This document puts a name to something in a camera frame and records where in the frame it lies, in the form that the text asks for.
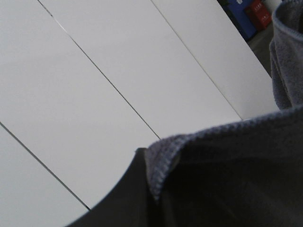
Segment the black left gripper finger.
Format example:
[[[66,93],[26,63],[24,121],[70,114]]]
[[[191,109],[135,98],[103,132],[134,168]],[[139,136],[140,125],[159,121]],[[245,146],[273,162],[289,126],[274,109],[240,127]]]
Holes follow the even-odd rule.
[[[71,227],[155,227],[156,207],[147,188],[144,148],[135,151],[115,187]]]

